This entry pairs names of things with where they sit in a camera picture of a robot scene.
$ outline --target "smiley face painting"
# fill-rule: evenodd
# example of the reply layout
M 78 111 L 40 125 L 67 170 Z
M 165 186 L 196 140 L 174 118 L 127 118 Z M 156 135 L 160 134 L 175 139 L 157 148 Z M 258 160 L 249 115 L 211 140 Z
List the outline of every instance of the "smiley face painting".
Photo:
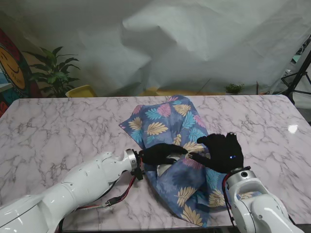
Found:
M 6 74 L 9 76 L 9 79 L 12 81 L 12 83 L 14 83 L 20 89 L 25 89 L 24 75 L 17 61 L 8 51 L 6 51 L 4 48 L 1 47 L 0 47 L 0 63 Z

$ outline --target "green plant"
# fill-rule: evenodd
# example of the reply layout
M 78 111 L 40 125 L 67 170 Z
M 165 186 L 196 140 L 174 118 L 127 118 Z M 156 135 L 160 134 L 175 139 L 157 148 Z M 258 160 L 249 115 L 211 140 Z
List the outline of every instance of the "green plant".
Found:
M 228 86 L 225 87 L 226 93 L 231 93 L 231 94 L 238 94 L 240 93 L 244 88 L 244 84 L 241 85 L 235 85 L 230 83 Z
M 72 61 L 79 61 L 76 58 L 68 58 L 64 62 L 61 62 L 57 64 L 57 58 L 60 56 L 66 56 L 69 54 L 63 54 L 63 55 L 57 55 L 57 53 L 62 49 L 62 47 L 58 47 L 54 49 L 52 52 L 41 48 L 41 50 L 45 53 L 46 56 L 42 56 L 40 54 L 35 54 L 32 52 L 24 51 L 32 56 L 34 56 L 36 59 L 38 59 L 43 64 L 34 64 L 31 65 L 31 67 L 40 69 L 44 71 L 33 73 L 30 80 L 36 80 L 37 82 L 44 82 L 47 83 L 49 86 L 43 87 L 40 90 L 42 90 L 44 93 L 49 93 L 49 97 L 65 97 L 65 93 L 74 87 L 72 85 L 69 85 L 70 82 L 79 80 L 77 78 L 71 78 L 69 77 L 69 71 L 67 69 L 69 67 L 75 67 L 79 69 L 79 67 L 69 64 Z

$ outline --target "black glove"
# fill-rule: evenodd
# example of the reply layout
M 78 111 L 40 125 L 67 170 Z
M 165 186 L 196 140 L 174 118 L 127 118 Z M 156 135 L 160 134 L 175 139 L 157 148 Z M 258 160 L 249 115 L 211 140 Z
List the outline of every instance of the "black glove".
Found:
M 189 157 L 210 169 L 229 173 L 236 168 L 243 168 L 244 156 L 235 133 L 211 134 L 200 137 L 197 143 L 203 143 L 209 150 L 210 159 L 197 153 L 190 153 Z
M 172 153 L 187 154 L 188 151 L 180 146 L 166 143 L 159 143 L 141 150 L 139 155 L 143 163 L 149 165 L 173 164 L 176 162 L 173 158 L 167 158 Z

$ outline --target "marble table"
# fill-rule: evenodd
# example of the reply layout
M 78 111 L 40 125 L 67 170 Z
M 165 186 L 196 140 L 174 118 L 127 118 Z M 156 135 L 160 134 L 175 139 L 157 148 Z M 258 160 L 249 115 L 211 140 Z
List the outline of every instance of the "marble table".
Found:
M 0 205 L 37 194 L 61 181 L 82 161 L 104 151 L 121 155 L 139 147 L 118 124 L 138 104 L 168 97 L 20 99 L 0 118 Z M 251 166 L 285 204 L 297 224 L 311 223 L 311 127 L 285 96 L 191 96 L 209 133 L 236 132 Z M 124 192 L 123 174 L 103 198 Z M 229 226 L 226 211 L 214 213 L 211 227 Z M 109 209 L 76 211 L 65 230 L 145 230 L 196 227 L 173 217 L 146 180 Z

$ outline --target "white robotic arm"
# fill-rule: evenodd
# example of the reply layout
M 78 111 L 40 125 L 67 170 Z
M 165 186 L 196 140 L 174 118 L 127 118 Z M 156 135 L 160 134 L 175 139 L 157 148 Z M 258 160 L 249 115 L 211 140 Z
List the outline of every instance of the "white robotic arm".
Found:
M 124 171 L 134 171 L 139 162 L 133 150 L 126 150 L 121 161 L 106 152 L 74 167 L 62 182 L 42 194 L 1 207 L 0 233 L 53 233 L 66 215 L 100 198 Z
M 270 193 L 250 170 L 227 179 L 231 211 L 241 233 L 303 233 L 289 219 L 282 201 Z M 237 194 L 260 192 L 256 197 L 238 200 Z

